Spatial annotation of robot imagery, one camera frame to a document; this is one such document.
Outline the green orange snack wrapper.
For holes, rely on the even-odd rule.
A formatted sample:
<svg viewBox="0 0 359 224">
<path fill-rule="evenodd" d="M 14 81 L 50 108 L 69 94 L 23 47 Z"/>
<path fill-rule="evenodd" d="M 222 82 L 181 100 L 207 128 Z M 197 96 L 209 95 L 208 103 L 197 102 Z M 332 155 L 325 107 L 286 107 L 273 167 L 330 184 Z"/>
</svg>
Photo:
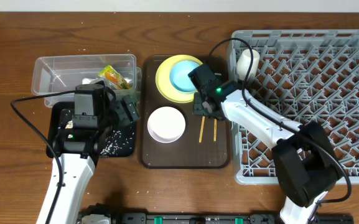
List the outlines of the green orange snack wrapper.
<svg viewBox="0 0 359 224">
<path fill-rule="evenodd" d="M 132 86 L 111 65 L 107 65 L 99 73 L 99 77 L 107 79 L 117 90 L 130 90 Z"/>
</svg>

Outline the white cup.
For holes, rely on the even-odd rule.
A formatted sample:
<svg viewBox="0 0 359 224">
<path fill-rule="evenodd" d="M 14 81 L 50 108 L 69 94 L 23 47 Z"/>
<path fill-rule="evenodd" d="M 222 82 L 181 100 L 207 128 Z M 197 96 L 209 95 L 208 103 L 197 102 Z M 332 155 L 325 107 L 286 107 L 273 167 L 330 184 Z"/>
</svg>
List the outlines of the white cup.
<svg viewBox="0 0 359 224">
<path fill-rule="evenodd" d="M 245 49 L 244 51 L 242 51 L 237 61 L 236 73 L 241 81 L 245 79 L 247 71 L 250 67 L 251 71 L 249 73 L 248 80 L 251 80 L 257 74 L 260 54 L 255 50 L 252 50 L 252 52 L 253 57 L 251 56 L 249 49 Z"/>
</svg>

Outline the light blue bowl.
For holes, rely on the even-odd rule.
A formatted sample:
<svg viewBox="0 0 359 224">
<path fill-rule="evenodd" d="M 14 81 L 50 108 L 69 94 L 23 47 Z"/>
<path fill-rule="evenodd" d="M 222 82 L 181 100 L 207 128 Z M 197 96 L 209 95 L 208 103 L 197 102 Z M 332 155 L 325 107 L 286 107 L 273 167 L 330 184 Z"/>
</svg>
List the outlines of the light blue bowl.
<svg viewBox="0 0 359 224">
<path fill-rule="evenodd" d="M 176 63 L 170 70 L 170 82 L 172 86 L 184 93 L 194 92 L 196 90 L 189 73 L 199 66 L 198 63 L 184 60 Z"/>
</svg>

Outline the white bowl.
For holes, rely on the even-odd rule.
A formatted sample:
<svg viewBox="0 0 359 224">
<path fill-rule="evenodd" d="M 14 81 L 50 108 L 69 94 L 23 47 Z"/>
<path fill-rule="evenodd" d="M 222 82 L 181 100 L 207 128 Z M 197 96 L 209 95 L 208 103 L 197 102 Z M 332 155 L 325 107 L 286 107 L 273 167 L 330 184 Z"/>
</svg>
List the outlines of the white bowl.
<svg viewBox="0 0 359 224">
<path fill-rule="evenodd" d="M 147 121 L 148 133 L 154 140 L 161 143 L 178 140 L 183 135 L 185 127 L 184 115 L 170 106 L 154 110 Z"/>
</svg>

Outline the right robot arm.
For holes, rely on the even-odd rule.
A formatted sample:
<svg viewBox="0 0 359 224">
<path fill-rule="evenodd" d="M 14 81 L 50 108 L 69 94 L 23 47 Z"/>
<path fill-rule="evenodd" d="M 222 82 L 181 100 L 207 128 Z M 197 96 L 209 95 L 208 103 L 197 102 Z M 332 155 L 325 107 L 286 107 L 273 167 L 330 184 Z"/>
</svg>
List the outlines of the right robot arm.
<svg viewBox="0 0 359 224">
<path fill-rule="evenodd" d="M 286 195 L 284 223 L 312 223 L 319 204 L 343 177 L 325 129 L 287 119 L 255 100 L 233 81 L 223 83 L 209 65 L 189 73 L 197 94 L 195 107 L 206 116 L 229 120 L 249 131 L 271 150 L 276 177 Z"/>
</svg>

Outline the rice grains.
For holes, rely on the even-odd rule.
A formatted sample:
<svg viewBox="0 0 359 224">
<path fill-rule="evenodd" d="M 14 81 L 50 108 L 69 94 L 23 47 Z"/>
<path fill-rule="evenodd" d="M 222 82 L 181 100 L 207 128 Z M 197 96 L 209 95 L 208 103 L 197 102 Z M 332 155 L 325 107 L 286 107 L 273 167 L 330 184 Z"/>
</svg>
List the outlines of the rice grains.
<svg viewBox="0 0 359 224">
<path fill-rule="evenodd" d="M 106 137 L 106 146 L 101 150 L 101 157 L 128 157 L 135 148 L 135 131 L 116 130 Z"/>
</svg>

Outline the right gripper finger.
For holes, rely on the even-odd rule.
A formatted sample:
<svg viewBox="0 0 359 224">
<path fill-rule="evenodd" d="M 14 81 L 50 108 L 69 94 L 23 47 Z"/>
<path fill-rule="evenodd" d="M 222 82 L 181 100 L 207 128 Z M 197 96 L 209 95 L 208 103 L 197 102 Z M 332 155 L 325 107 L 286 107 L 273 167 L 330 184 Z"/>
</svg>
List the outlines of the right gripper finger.
<svg viewBox="0 0 359 224">
<path fill-rule="evenodd" d="M 206 101 L 205 109 L 207 110 L 209 117 L 215 118 L 217 120 L 225 119 L 225 115 L 222 111 L 220 101 Z"/>
<path fill-rule="evenodd" d="M 203 100 L 199 92 L 195 92 L 193 95 L 193 114 L 195 116 L 205 116 L 206 113 L 202 106 Z"/>
</svg>

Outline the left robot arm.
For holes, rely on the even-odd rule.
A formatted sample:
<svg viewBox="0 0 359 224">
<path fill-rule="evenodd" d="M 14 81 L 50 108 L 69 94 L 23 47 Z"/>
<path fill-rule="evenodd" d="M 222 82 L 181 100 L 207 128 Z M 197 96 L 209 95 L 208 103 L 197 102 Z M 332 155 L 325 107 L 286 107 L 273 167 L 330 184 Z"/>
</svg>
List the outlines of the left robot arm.
<svg viewBox="0 0 359 224">
<path fill-rule="evenodd" d="M 103 84 L 78 85 L 72 93 L 73 101 L 52 107 L 47 139 L 52 175 L 37 223 L 76 222 L 103 150 L 130 145 L 123 131 L 140 119 L 135 98 L 118 98 Z"/>
</svg>

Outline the white tissue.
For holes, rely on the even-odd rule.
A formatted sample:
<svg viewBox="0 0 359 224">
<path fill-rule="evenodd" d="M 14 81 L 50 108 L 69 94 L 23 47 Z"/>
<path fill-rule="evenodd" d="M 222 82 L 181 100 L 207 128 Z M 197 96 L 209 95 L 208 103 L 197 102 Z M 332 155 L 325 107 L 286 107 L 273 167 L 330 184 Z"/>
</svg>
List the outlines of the white tissue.
<svg viewBox="0 0 359 224">
<path fill-rule="evenodd" d="M 96 80 L 95 78 L 83 78 L 82 79 L 82 85 L 91 84 L 95 80 Z"/>
</svg>

